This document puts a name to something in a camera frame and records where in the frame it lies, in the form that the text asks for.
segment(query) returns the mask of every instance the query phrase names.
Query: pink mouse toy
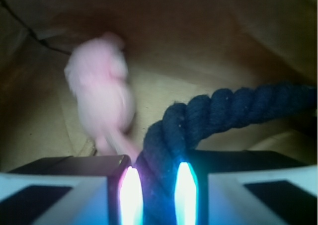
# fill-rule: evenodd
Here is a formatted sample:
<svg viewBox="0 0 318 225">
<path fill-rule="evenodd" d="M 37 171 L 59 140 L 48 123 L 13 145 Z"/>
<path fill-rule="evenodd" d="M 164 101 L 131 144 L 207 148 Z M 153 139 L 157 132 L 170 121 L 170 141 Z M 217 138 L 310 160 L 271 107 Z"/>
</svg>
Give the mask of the pink mouse toy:
<svg viewBox="0 0 318 225">
<path fill-rule="evenodd" d="M 65 75 L 78 102 L 79 119 L 95 139 L 100 155 L 127 154 L 135 162 L 140 149 L 125 135 L 135 105 L 126 84 L 124 42 L 113 33 L 89 40 L 72 53 Z"/>
</svg>

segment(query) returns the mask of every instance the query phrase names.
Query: glowing light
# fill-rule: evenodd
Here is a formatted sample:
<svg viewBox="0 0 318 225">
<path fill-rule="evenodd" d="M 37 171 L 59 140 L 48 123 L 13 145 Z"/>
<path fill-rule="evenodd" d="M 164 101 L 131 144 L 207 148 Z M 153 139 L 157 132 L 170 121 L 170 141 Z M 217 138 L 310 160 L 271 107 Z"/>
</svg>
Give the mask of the glowing light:
<svg viewBox="0 0 318 225">
<path fill-rule="evenodd" d="M 143 194 L 137 169 L 129 167 L 119 183 L 119 218 L 121 225 L 143 224 Z"/>
<path fill-rule="evenodd" d="M 197 219 L 196 175 L 188 163 L 180 163 L 174 191 L 175 214 L 178 225 L 195 225 Z"/>
</svg>

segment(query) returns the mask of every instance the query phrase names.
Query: twisted rope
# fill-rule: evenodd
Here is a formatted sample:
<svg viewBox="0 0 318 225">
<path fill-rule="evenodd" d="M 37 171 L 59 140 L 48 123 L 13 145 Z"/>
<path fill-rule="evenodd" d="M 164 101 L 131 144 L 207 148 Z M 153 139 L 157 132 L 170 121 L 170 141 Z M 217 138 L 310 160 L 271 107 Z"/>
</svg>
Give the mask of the twisted rope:
<svg viewBox="0 0 318 225">
<path fill-rule="evenodd" d="M 163 119 L 149 127 L 137 158 L 144 196 L 144 224 L 175 224 L 174 186 L 187 150 L 202 139 L 231 128 L 242 128 L 317 105 L 317 89 L 290 83 L 263 85 L 235 93 L 220 89 L 212 97 L 199 95 L 188 105 L 175 103 Z"/>
</svg>

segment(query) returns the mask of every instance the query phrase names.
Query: black panel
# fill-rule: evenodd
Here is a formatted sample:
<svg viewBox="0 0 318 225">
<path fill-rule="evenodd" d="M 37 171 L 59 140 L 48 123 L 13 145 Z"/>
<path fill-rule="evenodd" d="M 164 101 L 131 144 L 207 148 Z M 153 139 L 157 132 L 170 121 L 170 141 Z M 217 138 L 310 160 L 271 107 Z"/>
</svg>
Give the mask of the black panel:
<svg viewBox="0 0 318 225">
<path fill-rule="evenodd" d="M 288 181 L 244 185 L 290 225 L 317 225 L 317 198 Z"/>
<path fill-rule="evenodd" d="M 72 187 L 29 186 L 0 203 L 0 224 L 28 225 L 66 195 Z"/>
<path fill-rule="evenodd" d="M 118 181 L 131 160 L 127 155 L 53 157 L 36 160 L 10 173 L 107 177 L 110 224 L 118 224 Z"/>
<path fill-rule="evenodd" d="M 255 171 L 304 166 L 305 164 L 273 151 L 205 151 L 188 152 L 199 188 L 198 224 L 208 224 L 208 174 Z"/>
</svg>

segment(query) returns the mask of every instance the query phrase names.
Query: black cable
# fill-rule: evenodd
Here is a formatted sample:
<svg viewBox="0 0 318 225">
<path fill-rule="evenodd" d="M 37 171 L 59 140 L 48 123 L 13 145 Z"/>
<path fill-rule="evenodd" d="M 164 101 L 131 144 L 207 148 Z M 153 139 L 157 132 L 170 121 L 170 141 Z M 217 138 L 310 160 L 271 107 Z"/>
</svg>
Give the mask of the black cable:
<svg viewBox="0 0 318 225">
<path fill-rule="evenodd" d="M 13 10 L 9 7 L 9 5 L 7 4 L 7 2 L 6 2 L 5 0 L 0 0 L 0 3 L 1 3 L 1 6 L 2 6 L 3 8 L 5 8 L 15 20 L 17 20 L 24 28 L 27 29 L 29 35 L 30 35 L 34 40 L 36 40 L 36 41 L 39 42 L 41 45 L 43 45 L 44 47 L 46 47 L 46 48 L 48 48 L 48 49 L 50 49 L 50 50 L 54 50 L 54 51 L 56 51 L 56 52 L 59 52 L 59 53 L 65 54 L 65 55 L 71 55 L 71 53 L 68 52 L 68 51 L 64 51 L 64 50 L 60 50 L 60 49 L 51 47 L 46 40 L 40 40 L 40 39 L 37 37 L 37 35 L 35 34 L 34 30 L 32 30 L 23 20 L 21 20 L 21 18 L 19 18 L 19 17 L 13 12 Z"/>
</svg>

